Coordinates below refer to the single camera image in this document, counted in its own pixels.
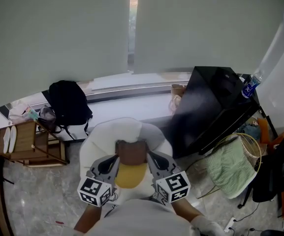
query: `black appliance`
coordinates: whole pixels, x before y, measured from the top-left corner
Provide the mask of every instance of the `black appliance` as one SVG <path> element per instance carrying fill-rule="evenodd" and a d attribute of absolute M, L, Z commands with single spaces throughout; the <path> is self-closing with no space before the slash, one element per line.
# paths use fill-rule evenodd
<path fill-rule="evenodd" d="M 206 153 L 259 109 L 256 96 L 241 95 L 243 87 L 229 67 L 194 68 L 166 132 L 174 158 Z"/>

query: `wooden shelf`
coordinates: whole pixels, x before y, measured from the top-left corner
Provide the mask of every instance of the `wooden shelf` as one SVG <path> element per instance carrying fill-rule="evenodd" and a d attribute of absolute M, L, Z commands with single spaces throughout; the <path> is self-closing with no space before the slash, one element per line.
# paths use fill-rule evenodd
<path fill-rule="evenodd" d="M 3 153 L 4 134 L 6 128 L 0 129 L 0 156 L 11 161 L 18 161 L 29 167 L 45 167 L 66 165 L 65 144 L 44 127 L 42 132 L 36 131 L 37 125 L 34 121 L 16 124 L 17 139 L 12 153 Z"/>

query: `white cube marker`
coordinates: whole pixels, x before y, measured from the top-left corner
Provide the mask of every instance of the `white cube marker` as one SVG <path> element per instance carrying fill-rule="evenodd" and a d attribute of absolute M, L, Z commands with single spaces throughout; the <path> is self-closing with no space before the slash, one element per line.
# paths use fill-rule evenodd
<path fill-rule="evenodd" d="M 82 201 L 101 207 L 111 197 L 112 186 L 91 177 L 82 177 L 77 192 Z"/>
<path fill-rule="evenodd" d="M 156 181 L 156 191 L 169 203 L 185 198 L 190 188 L 190 182 L 184 171 Z"/>

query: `black bag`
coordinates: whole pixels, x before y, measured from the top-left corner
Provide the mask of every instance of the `black bag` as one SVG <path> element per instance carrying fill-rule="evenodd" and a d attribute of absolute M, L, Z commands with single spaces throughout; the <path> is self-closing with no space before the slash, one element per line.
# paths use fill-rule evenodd
<path fill-rule="evenodd" d="M 55 113 L 48 106 L 43 106 L 39 112 L 38 122 L 44 126 L 46 129 L 51 131 L 52 133 L 60 133 L 57 132 L 57 125 L 55 124 L 56 116 Z"/>
<path fill-rule="evenodd" d="M 88 120 L 93 117 L 93 112 L 87 105 L 87 98 L 81 88 L 74 81 L 59 81 L 50 85 L 50 105 L 56 115 L 55 124 L 66 130 L 70 125 L 83 125 L 88 128 Z"/>

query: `water bottle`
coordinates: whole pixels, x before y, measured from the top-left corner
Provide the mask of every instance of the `water bottle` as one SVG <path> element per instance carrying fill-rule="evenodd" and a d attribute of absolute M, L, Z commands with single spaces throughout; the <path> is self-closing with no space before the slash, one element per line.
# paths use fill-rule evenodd
<path fill-rule="evenodd" d="M 250 98 L 253 94 L 255 88 L 261 84 L 262 82 L 262 75 L 261 71 L 255 72 L 251 78 L 251 81 L 245 85 L 245 87 L 241 90 L 241 94 L 246 99 Z"/>

